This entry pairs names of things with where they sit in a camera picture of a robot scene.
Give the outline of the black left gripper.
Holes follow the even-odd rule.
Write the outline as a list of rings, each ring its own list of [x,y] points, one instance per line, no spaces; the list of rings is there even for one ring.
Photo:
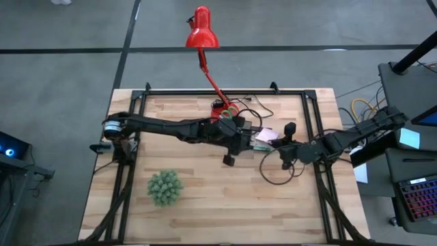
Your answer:
[[[216,119],[213,123],[213,144],[215,146],[227,148],[227,154],[223,157],[223,163],[233,167],[235,158],[233,155],[239,155],[249,146],[248,130],[244,129],[246,120],[244,117],[235,116],[230,120]],[[251,136],[250,145],[266,146],[262,141],[265,140],[265,134],[258,132]]]

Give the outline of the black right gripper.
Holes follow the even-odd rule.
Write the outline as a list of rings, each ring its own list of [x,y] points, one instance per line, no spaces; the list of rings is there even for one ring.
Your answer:
[[[301,143],[292,139],[296,132],[296,124],[290,122],[284,126],[284,137],[272,142],[275,148],[273,152],[279,151],[279,158],[282,160],[281,168],[283,170],[292,167],[294,161],[300,161],[304,164],[319,161],[326,154],[326,148],[321,141],[310,141]]]

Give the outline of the pink sticky note pad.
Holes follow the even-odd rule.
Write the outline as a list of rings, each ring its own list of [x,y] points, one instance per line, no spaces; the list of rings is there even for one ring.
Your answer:
[[[256,140],[266,142],[273,141],[279,138],[279,133],[270,129],[263,128],[255,137]]]

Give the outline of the black mesh desk organizer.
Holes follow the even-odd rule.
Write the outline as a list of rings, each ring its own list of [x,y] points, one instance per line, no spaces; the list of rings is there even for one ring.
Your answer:
[[[270,128],[270,127],[257,128],[255,131],[252,131],[251,134],[254,135],[254,134],[260,132],[263,128]],[[278,139],[280,139],[280,138],[283,136],[283,133],[281,133],[280,131],[278,131],[278,130],[276,130],[276,129],[273,129],[273,128],[270,128],[270,129],[272,129],[272,130],[274,130],[274,131],[276,131],[276,132],[279,133],[279,138],[278,138]],[[264,142],[264,143],[266,144],[266,146],[270,146],[270,147],[271,147],[271,150],[273,150],[274,147],[272,146],[272,142],[273,142],[273,141],[269,141],[268,143]]]

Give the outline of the white paper sheet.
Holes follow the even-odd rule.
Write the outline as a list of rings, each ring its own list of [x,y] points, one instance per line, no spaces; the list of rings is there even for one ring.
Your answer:
[[[352,154],[355,152],[358,152],[359,150],[362,150],[362,146],[357,146],[353,148],[350,152],[351,160],[352,160]],[[367,177],[367,164],[363,163],[353,168],[355,179],[357,182],[367,184],[368,183],[368,177]]]

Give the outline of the potted green succulent plant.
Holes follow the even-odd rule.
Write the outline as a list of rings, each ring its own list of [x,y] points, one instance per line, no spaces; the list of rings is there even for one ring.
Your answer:
[[[182,181],[175,170],[162,170],[147,182],[147,194],[157,207],[173,206],[183,190]]]

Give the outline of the red desk lamp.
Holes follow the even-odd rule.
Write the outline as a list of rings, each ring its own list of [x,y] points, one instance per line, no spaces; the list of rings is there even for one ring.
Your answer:
[[[219,102],[213,103],[211,117],[213,119],[222,119],[222,110],[230,106],[238,107],[230,102],[228,97],[222,93],[209,72],[205,49],[217,49],[220,47],[219,40],[211,28],[212,19],[210,9],[204,5],[197,7],[194,16],[190,17],[186,22],[189,24],[191,32],[187,37],[185,47],[197,49],[199,67],[219,97]]]

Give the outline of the grey equipment cart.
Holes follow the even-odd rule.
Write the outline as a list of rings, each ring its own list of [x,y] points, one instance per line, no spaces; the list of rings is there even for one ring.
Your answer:
[[[400,130],[391,134],[393,143],[385,150],[395,196],[392,223],[405,231],[437,236],[437,218],[411,222],[402,203],[397,183],[437,175],[437,127],[420,126],[411,120],[437,105],[437,74],[424,66],[412,66],[404,74],[395,74],[390,64],[378,66],[387,105],[397,107],[410,118],[407,128],[421,134],[419,149],[399,143]]]

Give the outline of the backlit keyboard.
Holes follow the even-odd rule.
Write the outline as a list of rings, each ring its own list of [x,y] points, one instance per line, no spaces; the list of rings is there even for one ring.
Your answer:
[[[397,183],[411,222],[437,218],[437,175]]]

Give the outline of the blue monitor screen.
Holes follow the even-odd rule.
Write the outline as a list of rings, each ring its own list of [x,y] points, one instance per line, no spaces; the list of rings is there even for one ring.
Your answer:
[[[437,127],[437,105],[411,120],[414,125]]]

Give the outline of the black pole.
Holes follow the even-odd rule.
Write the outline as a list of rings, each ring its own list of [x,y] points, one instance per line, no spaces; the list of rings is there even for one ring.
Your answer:
[[[413,63],[419,61],[424,55],[430,52],[437,46],[437,31],[426,38],[420,45],[413,49],[403,59],[397,63],[390,62],[391,70],[395,74],[403,74],[405,71],[413,65]]]

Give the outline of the black device with blue light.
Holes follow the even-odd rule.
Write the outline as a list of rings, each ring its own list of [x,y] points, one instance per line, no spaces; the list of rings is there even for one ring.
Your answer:
[[[25,161],[30,144],[0,131],[0,170],[29,170],[33,167]]]

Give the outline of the black clamp mount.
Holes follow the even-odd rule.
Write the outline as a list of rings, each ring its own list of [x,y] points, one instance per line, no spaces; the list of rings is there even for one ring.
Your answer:
[[[104,154],[113,151],[113,144],[110,142],[99,142],[89,146],[89,149],[96,154]]]

